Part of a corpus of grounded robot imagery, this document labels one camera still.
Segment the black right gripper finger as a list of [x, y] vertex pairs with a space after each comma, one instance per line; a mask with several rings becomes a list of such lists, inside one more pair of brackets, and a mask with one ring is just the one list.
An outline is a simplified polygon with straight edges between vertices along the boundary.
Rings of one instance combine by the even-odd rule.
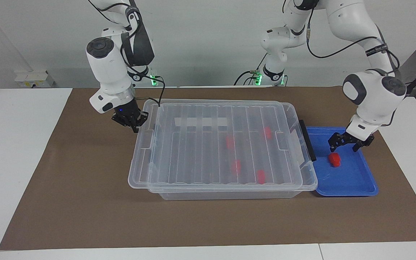
[[146, 111], [133, 112], [131, 114], [131, 128], [134, 133], [138, 133], [140, 127], [147, 121], [149, 113]]
[[114, 120], [118, 124], [120, 124], [124, 127], [129, 127], [129, 120], [128, 120], [127, 116], [120, 115], [118, 113], [114, 113], [111, 118], [112, 118], [112, 120]]

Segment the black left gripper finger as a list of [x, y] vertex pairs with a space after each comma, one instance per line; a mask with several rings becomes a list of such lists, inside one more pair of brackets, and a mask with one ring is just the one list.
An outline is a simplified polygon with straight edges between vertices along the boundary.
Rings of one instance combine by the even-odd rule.
[[347, 133], [346, 132], [343, 132], [343, 133], [335, 132], [329, 138], [330, 152], [335, 152], [335, 150], [338, 147], [345, 146], [346, 145], [346, 138], [347, 138]]
[[370, 146], [372, 143], [373, 139], [367, 139], [367, 140], [358, 140], [356, 141], [356, 143], [354, 144], [354, 146], [352, 147], [352, 150], [354, 152], [357, 152], [360, 148], [362, 147], [366, 147], [366, 146]]

